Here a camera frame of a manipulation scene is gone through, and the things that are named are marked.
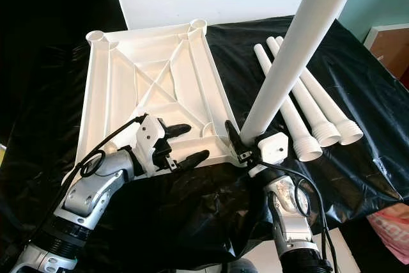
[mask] black tablecloth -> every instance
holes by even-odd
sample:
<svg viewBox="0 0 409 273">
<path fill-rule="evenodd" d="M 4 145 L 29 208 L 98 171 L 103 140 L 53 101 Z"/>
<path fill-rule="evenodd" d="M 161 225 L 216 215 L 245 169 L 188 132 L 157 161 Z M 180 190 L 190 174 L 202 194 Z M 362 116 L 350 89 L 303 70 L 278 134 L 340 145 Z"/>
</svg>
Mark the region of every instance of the black tablecloth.
<svg viewBox="0 0 409 273">
<path fill-rule="evenodd" d="M 208 27 L 239 127 L 264 79 L 253 45 L 267 50 L 266 38 L 284 36 L 290 22 L 281 17 Z M 0 171 L 3 270 L 73 166 L 88 57 L 86 43 L 45 47 L 35 67 Z M 332 227 L 408 201 L 408 92 L 336 21 L 308 67 L 365 135 L 324 148 L 308 163 L 296 160 L 290 144 L 283 165 L 316 182 Z M 288 133 L 280 114 L 270 130 Z M 139 180 L 112 198 L 75 271 L 155 272 L 231 261 L 271 238 L 271 222 L 264 192 L 229 164 Z"/>
</svg>

